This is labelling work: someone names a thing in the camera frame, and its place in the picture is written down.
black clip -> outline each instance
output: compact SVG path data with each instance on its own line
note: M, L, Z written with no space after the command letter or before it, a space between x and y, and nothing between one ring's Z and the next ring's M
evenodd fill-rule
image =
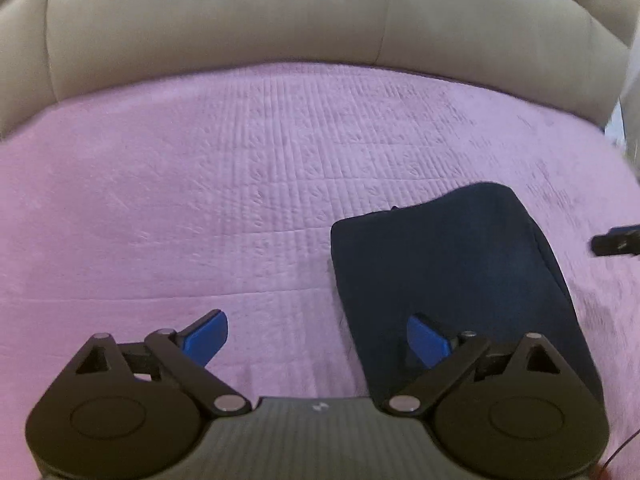
M640 254L640 225L615 227L605 235L591 239L591 252L594 256L620 256Z

beige leather sofa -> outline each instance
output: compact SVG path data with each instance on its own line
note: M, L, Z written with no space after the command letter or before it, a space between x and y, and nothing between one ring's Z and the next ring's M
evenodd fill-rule
M640 0L0 0L0 135L158 76L305 59L499 89L640 136ZM632 63L629 63L631 48Z

black cable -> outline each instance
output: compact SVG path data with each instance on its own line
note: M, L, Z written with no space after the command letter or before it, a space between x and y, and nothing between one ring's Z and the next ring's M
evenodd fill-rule
M631 444L631 441L633 439L635 439L635 437L638 436L639 434L640 434L640 430L636 431L633 435L631 435L628 439L626 439L617 450L615 450L613 452L613 454L604 463L604 466L602 466L602 469L600 470L600 473L598 474L598 479L597 480L602 480L602 475L604 474L604 471L607 469L607 466L609 466L609 464L611 464L611 461L616 457L616 455L618 453L620 453L620 451L625 449L625 447L628 446L628 444Z

pink blanket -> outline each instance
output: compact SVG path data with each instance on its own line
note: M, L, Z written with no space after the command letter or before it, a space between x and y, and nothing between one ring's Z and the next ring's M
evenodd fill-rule
M602 133L464 84L277 64L86 96L0 145L0 478L36 477L25 418L94 332L220 308L210 369L248 396L364 394L330 226L479 180L511 186L556 252L617 446L640 426L640 261L587 243L640 223L640 188Z

circular joint cover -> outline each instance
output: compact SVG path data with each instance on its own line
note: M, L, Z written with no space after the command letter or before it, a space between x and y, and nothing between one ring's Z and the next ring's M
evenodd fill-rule
M433 428L461 465L505 480L572 478L609 438L604 409L586 389L545 373L462 386L437 407Z
M178 462L200 433L200 413L177 389L98 374L42 397L26 425L41 468L66 478L133 480Z

